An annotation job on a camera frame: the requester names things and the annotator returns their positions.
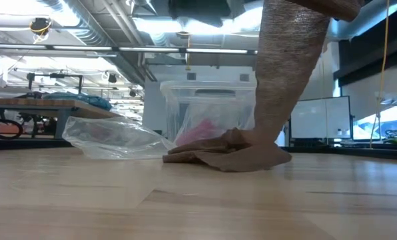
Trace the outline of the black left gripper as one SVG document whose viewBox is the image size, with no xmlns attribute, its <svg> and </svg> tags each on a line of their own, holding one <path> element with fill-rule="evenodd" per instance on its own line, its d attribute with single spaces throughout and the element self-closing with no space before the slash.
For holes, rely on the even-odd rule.
<svg viewBox="0 0 397 240">
<path fill-rule="evenodd" d="M 222 27 L 222 18 L 231 14 L 226 0 L 168 0 L 168 8 L 173 19 L 188 17 L 213 27 Z"/>
</svg>

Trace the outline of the large crumpled clear plastic bag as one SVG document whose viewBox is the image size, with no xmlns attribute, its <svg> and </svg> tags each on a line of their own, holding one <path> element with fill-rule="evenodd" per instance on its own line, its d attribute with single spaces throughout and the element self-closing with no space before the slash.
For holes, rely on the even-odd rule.
<svg viewBox="0 0 397 240">
<path fill-rule="evenodd" d="M 69 117 L 64 140 L 92 159 L 158 159 L 175 144 L 127 117 Z"/>
</svg>

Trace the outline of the wooden workbench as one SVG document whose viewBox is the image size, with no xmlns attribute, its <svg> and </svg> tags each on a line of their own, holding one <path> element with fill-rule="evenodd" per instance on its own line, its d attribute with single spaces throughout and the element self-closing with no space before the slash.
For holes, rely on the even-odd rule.
<svg viewBox="0 0 397 240">
<path fill-rule="evenodd" d="M 0 109 L 15 110 L 20 113 L 56 117 L 55 139 L 62 139 L 68 117 L 106 119 L 119 117 L 118 114 L 100 109 L 77 100 L 61 99 L 0 99 Z"/>
</svg>

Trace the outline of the white board with black frame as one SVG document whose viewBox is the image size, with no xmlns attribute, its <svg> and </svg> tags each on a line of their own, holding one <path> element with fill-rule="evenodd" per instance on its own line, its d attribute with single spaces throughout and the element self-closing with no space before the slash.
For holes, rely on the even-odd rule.
<svg viewBox="0 0 397 240">
<path fill-rule="evenodd" d="M 299 101 L 290 115 L 293 139 L 351 139 L 350 98 Z"/>
</svg>

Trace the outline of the clear plastic storage bin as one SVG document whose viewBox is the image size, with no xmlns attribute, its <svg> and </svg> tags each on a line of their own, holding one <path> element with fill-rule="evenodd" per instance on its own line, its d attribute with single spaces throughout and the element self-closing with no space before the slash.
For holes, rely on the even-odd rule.
<svg viewBox="0 0 397 240">
<path fill-rule="evenodd" d="M 256 84 L 241 81 L 165 81 L 167 137 L 181 146 L 230 129 L 254 127 Z"/>
</svg>

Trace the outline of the tan elastic bandage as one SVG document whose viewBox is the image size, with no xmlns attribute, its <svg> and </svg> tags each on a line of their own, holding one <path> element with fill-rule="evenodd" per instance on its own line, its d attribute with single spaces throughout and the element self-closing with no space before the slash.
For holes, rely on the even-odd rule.
<svg viewBox="0 0 397 240">
<path fill-rule="evenodd" d="M 322 52 L 331 19 L 353 21 L 364 0 L 264 0 L 255 75 L 254 129 L 182 145 L 164 163 L 204 164 L 226 172 L 268 170 L 291 156 L 275 141 Z"/>
</svg>

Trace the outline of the long ceiling strip light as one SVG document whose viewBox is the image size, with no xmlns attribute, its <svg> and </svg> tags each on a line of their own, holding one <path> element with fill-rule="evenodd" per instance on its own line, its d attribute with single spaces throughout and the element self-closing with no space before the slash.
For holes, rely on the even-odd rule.
<svg viewBox="0 0 397 240">
<path fill-rule="evenodd" d="M 49 51 L 93 51 L 93 52 L 137 52 L 137 53 L 209 53 L 230 55 L 257 55 L 257 50 L 206 49 L 191 47 L 109 47 L 79 45 L 28 45 L 0 43 L 0 49 L 49 50 Z"/>
</svg>

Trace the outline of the pink-red bandage roll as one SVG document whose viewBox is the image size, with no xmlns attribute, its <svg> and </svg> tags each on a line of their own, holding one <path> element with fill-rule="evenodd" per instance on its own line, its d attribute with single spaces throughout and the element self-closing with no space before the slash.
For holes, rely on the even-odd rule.
<svg viewBox="0 0 397 240">
<path fill-rule="evenodd" d="M 195 127 L 186 124 L 179 130 L 175 143 L 177 146 L 186 145 L 193 141 L 211 138 L 216 132 L 216 126 L 209 119 L 202 120 Z"/>
</svg>

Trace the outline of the computer monitor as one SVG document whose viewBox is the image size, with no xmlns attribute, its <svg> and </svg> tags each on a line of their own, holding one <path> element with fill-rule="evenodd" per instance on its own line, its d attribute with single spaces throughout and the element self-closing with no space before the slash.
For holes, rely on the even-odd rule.
<svg viewBox="0 0 397 240">
<path fill-rule="evenodd" d="M 387 132 L 397 132 L 397 107 L 383 110 L 380 117 L 375 114 L 353 122 L 353 139 L 386 139 Z"/>
</svg>

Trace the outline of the teal cloth bundle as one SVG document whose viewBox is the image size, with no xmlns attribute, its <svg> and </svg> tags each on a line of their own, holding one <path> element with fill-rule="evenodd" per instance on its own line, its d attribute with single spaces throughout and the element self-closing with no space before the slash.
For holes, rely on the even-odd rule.
<svg viewBox="0 0 397 240">
<path fill-rule="evenodd" d="M 106 99 L 103 99 L 99 96 L 94 95 L 85 95 L 85 94 L 74 94 L 74 93 L 64 93 L 64 92 L 55 92 L 43 95 L 44 99 L 59 99 L 59 100 L 76 100 L 82 101 L 84 103 L 88 103 L 94 107 L 98 107 L 100 109 L 104 109 L 110 111 L 112 109 L 112 105 Z"/>
</svg>

